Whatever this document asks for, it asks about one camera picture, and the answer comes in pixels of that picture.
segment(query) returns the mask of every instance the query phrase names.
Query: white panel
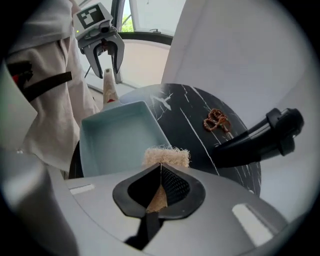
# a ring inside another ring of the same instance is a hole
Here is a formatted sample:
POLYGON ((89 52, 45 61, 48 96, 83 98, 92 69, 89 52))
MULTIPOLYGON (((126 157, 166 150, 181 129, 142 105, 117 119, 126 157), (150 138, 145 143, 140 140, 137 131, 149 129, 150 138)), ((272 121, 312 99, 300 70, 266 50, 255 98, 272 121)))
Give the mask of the white panel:
POLYGON ((193 13, 198 2, 185 3, 162 81, 217 96, 251 126, 297 84, 309 46, 274 2, 207 0, 193 13))
POLYGON ((235 205, 232 212, 255 247, 262 246, 274 237, 271 231, 244 203, 235 205))

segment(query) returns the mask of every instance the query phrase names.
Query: black mesh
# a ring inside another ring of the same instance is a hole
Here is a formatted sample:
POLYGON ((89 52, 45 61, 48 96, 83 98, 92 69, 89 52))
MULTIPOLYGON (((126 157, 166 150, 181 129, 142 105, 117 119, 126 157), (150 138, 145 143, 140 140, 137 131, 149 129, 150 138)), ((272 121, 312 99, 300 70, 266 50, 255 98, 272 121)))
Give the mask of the black mesh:
POLYGON ((190 192, 188 182, 165 167, 162 167, 161 183, 166 194, 168 206, 181 201, 190 192))

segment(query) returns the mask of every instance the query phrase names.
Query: window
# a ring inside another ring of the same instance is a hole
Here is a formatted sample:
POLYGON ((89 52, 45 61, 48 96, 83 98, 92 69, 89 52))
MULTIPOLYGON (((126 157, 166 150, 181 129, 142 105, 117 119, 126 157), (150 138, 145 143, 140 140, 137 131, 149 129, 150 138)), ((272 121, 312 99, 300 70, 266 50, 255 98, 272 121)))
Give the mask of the window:
POLYGON ((186 0, 118 0, 119 32, 151 32, 173 36, 186 0))

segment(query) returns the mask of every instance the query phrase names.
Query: white cloth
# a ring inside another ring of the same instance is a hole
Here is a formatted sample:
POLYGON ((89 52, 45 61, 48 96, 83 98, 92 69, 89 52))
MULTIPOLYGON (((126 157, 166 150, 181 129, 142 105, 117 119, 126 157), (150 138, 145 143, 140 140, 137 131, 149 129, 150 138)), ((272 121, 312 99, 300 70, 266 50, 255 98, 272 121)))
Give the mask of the white cloth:
POLYGON ((71 37, 11 54, 7 63, 28 60, 33 76, 26 87, 57 74, 71 71, 72 80, 31 102, 38 112, 21 149, 37 155, 46 164, 69 171, 83 118, 99 110, 83 76, 77 41, 71 37))
POLYGON ((71 36, 73 4, 69 0, 45 0, 23 23, 9 54, 71 36))

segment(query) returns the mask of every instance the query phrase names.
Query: black strap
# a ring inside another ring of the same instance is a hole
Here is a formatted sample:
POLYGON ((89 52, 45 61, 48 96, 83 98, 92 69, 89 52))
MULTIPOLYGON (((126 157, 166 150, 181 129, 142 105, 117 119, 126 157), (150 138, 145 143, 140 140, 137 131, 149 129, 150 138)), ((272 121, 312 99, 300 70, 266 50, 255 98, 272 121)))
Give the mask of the black strap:
POLYGON ((27 88, 23 89, 22 93, 27 101, 31 102, 52 88, 55 88, 70 80, 72 80, 71 72, 57 74, 28 86, 27 88))

